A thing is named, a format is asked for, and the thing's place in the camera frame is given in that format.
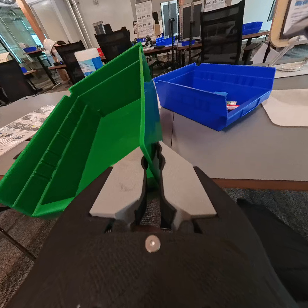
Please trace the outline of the printed instruction sheet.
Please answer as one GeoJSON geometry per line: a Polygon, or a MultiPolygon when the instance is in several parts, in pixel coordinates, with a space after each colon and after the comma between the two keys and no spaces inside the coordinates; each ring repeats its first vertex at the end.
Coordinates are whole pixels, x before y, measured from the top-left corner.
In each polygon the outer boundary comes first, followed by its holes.
{"type": "Polygon", "coordinates": [[[307,0],[288,1],[287,10],[284,16],[281,37],[286,38],[288,34],[294,33],[294,25],[308,16],[307,0]]]}

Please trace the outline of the printed paper sheet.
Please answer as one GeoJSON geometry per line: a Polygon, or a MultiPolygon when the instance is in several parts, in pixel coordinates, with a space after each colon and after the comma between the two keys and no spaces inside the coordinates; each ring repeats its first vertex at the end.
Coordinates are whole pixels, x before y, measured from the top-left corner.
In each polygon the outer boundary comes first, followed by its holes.
{"type": "Polygon", "coordinates": [[[32,138],[56,105],[45,105],[0,129],[0,155],[32,138]]]}

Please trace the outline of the person's dark trouser leg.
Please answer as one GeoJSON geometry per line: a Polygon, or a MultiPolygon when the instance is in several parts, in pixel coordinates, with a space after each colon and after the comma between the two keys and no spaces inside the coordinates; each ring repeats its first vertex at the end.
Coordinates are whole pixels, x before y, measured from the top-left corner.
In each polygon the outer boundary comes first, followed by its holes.
{"type": "Polygon", "coordinates": [[[263,205],[238,199],[277,276],[299,307],[308,304],[308,242],[263,205]]]}

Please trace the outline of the blue plastic bin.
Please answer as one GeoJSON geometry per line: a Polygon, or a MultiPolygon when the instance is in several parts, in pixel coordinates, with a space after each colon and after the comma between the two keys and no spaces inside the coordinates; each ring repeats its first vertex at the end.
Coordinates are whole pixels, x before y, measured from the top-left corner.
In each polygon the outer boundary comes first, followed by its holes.
{"type": "Polygon", "coordinates": [[[221,131],[269,98],[275,73],[275,67],[193,63],[153,81],[162,107],[221,131]],[[226,101],[239,107],[228,112],[226,101]]]}

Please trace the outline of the white whiteboard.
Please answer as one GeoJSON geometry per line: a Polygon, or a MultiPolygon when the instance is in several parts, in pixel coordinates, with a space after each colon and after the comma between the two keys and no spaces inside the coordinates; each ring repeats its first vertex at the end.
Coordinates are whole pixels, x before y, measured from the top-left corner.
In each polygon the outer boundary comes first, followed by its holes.
{"type": "Polygon", "coordinates": [[[262,106],[275,125],[308,127],[308,89],[273,90],[262,106]]]}

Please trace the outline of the instruction sheet on stand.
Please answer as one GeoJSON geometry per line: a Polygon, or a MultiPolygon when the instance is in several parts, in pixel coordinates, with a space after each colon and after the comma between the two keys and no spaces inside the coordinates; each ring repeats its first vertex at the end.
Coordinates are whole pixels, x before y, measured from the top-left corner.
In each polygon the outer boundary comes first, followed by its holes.
{"type": "Polygon", "coordinates": [[[294,33],[287,34],[286,38],[281,37],[284,16],[287,10],[289,0],[276,1],[274,17],[269,34],[269,40],[273,47],[283,48],[276,56],[267,64],[267,67],[273,67],[274,64],[294,46],[308,43],[308,18],[301,20],[294,25],[294,33]]]}

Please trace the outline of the white blue wipes canister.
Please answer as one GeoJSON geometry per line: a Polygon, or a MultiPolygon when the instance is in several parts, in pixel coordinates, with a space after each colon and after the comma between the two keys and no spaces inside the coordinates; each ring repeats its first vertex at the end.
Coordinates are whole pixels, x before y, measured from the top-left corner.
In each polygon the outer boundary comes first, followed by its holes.
{"type": "Polygon", "coordinates": [[[77,51],[74,55],[85,77],[89,76],[103,66],[97,48],[77,51]]]}

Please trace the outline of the green plastic bin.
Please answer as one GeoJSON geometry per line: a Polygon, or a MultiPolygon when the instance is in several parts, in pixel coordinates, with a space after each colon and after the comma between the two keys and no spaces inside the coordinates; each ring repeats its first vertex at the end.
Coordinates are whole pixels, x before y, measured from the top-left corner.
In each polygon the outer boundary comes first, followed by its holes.
{"type": "Polygon", "coordinates": [[[137,147],[162,140],[156,89],[137,43],[73,85],[1,179],[1,204],[53,217],[137,147]]]}

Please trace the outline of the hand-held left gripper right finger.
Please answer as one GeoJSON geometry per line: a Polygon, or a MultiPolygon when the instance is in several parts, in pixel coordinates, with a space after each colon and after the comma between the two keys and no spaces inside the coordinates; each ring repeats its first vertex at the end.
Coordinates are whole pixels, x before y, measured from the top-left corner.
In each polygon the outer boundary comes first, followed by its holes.
{"type": "Polygon", "coordinates": [[[183,221],[217,215],[193,165],[163,142],[157,143],[161,223],[179,229],[183,221]]]}

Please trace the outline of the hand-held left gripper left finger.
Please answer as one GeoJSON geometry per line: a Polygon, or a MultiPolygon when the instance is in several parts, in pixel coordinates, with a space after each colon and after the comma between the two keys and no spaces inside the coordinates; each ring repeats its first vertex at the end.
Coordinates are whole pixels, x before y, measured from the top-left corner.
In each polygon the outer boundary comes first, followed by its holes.
{"type": "Polygon", "coordinates": [[[90,209],[90,215],[138,225],[146,208],[147,168],[140,147],[118,161],[90,209]]]}

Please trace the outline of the grey framed panel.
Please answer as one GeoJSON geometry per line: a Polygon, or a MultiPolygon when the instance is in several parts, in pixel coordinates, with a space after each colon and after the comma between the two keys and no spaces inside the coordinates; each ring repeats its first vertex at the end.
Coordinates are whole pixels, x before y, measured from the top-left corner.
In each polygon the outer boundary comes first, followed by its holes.
{"type": "Polygon", "coordinates": [[[204,9],[204,1],[195,1],[181,6],[180,9],[180,35],[181,41],[201,39],[200,14],[204,9]]]}
{"type": "Polygon", "coordinates": [[[165,39],[179,35],[179,8],[178,1],[171,0],[160,3],[160,11],[165,39]]]}

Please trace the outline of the small blue storage bin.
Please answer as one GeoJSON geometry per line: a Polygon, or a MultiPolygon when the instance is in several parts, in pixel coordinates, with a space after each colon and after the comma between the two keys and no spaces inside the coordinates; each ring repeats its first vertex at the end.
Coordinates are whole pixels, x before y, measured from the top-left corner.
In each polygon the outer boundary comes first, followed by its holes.
{"type": "Polygon", "coordinates": [[[262,21],[254,21],[254,22],[245,23],[242,25],[242,35],[259,33],[262,25],[263,25],[262,21]]]}

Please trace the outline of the wall poster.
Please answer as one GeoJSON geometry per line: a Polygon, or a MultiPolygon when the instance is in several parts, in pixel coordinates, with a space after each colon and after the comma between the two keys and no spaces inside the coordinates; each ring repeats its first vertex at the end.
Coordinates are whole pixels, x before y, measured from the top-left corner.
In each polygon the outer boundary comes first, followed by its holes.
{"type": "Polygon", "coordinates": [[[154,35],[154,19],[152,16],[152,1],[135,4],[137,15],[138,38],[154,35]]]}

